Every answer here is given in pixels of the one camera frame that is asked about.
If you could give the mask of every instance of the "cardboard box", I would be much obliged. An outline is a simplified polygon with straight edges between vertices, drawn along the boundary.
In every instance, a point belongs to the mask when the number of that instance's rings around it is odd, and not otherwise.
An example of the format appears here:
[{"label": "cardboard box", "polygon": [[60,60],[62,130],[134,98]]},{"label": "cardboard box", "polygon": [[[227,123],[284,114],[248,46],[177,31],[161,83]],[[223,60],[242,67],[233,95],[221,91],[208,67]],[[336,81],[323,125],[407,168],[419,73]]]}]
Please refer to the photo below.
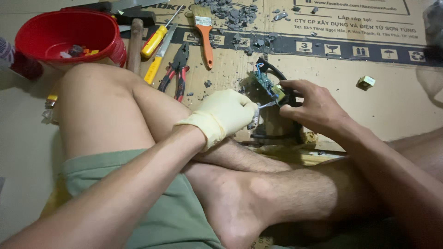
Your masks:
[{"label": "cardboard box", "polygon": [[[242,31],[228,31],[221,34],[217,28],[225,24],[224,19],[212,18],[215,43],[213,49],[214,66],[208,71],[200,63],[202,47],[199,34],[193,28],[193,19],[186,18],[193,4],[189,0],[172,0],[146,8],[157,14],[158,24],[165,24],[181,4],[186,11],[174,20],[179,26],[174,33],[171,45],[166,52],[153,87],[166,73],[169,62],[183,41],[190,42],[190,56],[185,94],[193,92],[192,97],[184,97],[183,104],[193,109],[205,94],[216,90],[242,86],[254,86],[253,70],[255,61],[263,53],[288,79],[307,79],[329,89],[337,102],[360,124],[370,128],[383,140],[394,140],[436,129],[443,124],[443,70],[427,61],[423,56],[426,45],[423,11],[432,1],[416,0],[239,0],[234,8],[255,4],[258,6],[257,19]],[[299,12],[291,9],[294,4]],[[311,14],[314,7],[319,11]],[[271,22],[275,9],[285,9],[287,21],[281,19]],[[144,39],[155,29],[150,29]],[[271,46],[256,47],[258,39],[277,32],[278,37]],[[237,50],[232,44],[233,37],[239,34],[246,41]],[[122,33],[127,37],[129,31]],[[252,47],[255,51],[247,56],[244,50]],[[152,59],[143,62],[141,77],[148,70]],[[355,85],[365,76],[373,77],[377,84],[369,91],[361,91]],[[204,81],[211,80],[206,88]],[[166,93],[173,96],[175,81]],[[246,93],[253,101],[256,99],[252,87]],[[280,118],[277,107],[263,109],[262,118],[266,120],[268,135],[287,134],[291,123]],[[236,139],[249,139],[251,131],[240,131]],[[342,150],[335,142],[320,135],[317,148],[322,150]]]}]

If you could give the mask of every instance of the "blue wire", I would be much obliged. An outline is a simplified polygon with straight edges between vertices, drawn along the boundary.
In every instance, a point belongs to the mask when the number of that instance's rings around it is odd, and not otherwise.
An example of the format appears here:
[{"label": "blue wire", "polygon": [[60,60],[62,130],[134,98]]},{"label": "blue wire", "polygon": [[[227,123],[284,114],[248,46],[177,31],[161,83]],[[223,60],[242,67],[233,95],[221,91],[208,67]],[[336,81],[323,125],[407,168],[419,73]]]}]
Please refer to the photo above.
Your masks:
[{"label": "blue wire", "polygon": [[264,63],[262,62],[262,63],[258,63],[258,64],[255,65],[255,67],[256,67],[257,70],[258,70],[258,78],[259,78],[259,79],[261,79],[260,68],[259,68],[259,66],[261,66],[261,65],[264,65]]}]

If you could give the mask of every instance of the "gloved hand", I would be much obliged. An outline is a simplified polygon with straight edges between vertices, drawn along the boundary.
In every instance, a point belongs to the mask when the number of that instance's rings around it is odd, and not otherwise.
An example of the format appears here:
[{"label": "gloved hand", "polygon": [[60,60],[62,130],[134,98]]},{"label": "gloved hand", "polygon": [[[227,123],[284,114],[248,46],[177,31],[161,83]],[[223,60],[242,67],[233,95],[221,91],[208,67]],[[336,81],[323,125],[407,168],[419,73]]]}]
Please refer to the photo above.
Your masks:
[{"label": "gloved hand", "polygon": [[194,125],[205,134],[207,142],[202,152],[251,123],[258,109],[248,97],[228,89],[205,98],[192,114],[175,125]]}]

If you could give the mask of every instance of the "paint brush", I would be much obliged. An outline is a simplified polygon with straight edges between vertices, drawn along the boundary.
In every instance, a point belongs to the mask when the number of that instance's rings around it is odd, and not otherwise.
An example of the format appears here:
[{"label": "paint brush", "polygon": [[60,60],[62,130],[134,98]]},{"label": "paint brush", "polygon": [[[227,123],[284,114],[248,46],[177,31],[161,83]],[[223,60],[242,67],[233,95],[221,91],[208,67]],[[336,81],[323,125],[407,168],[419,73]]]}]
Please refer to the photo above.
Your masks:
[{"label": "paint brush", "polygon": [[206,64],[209,69],[212,69],[212,47],[209,41],[209,31],[212,29],[211,9],[209,6],[202,7],[200,5],[192,5],[191,10],[194,15],[195,27],[202,34]]}]

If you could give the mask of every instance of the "yellow knife handle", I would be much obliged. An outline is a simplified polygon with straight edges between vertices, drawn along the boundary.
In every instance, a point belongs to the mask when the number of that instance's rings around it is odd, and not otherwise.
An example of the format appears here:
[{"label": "yellow knife handle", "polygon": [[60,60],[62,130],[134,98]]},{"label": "yellow knife handle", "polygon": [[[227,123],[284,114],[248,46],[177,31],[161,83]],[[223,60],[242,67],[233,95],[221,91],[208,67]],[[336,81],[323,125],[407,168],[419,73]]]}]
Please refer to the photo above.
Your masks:
[{"label": "yellow knife handle", "polygon": [[157,29],[157,31],[155,32],[155,34],[152,36],[152,38],[148,41],[148,43],[141,50],[141,55],[145,58],[151,57],[152,53],[157,48],[157,46],[160,44],[163,37],[165,37],[166,33],[167,33],[166,27],[160,26],[159,29]]},{"label": "yellow knife handle", "polygon": [[151,63],[151,65],[149,66],[148,71],[146,72],[146,75],[144,77],[144,80],[148,83],[148,84],[152,84],[152,81],[154,80],[155,74],[157,73],[157,71],[159,70],[160,67],[160,63],[162,62],[162,58],[161,57],[155,57],[154,61]]}]

